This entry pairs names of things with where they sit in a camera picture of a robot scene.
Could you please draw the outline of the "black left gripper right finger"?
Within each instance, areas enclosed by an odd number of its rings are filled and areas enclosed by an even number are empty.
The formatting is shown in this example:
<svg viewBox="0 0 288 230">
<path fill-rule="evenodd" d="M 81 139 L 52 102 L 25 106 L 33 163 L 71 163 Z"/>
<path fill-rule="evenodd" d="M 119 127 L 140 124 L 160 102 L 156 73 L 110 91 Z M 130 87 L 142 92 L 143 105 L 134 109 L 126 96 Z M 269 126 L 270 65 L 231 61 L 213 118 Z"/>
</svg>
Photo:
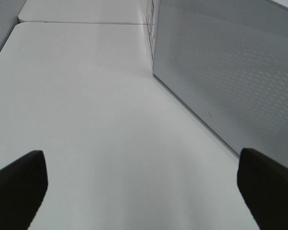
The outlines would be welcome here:
<svg viewBox="0 0 288 230">
<path fill-rule="evenodd" d="M 243 148 L 237 186 L 261 230 L 288 230 L 288 168 L 261 152 Z"/>
</svg>

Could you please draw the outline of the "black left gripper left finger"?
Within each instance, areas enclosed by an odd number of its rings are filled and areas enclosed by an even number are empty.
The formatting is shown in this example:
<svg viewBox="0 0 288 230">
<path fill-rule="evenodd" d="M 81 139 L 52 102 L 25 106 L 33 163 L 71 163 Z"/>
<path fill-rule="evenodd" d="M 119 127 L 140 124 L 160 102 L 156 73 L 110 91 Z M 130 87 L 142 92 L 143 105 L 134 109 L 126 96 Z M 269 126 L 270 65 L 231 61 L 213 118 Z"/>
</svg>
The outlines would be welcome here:
<svg viewBox="0 0 288 230">
<path fill-rule="evenodd" d="M 0 230 L 27 230 L 48 189 L 43 151 L 34 150 L 0 170 Z"/>
</svg>

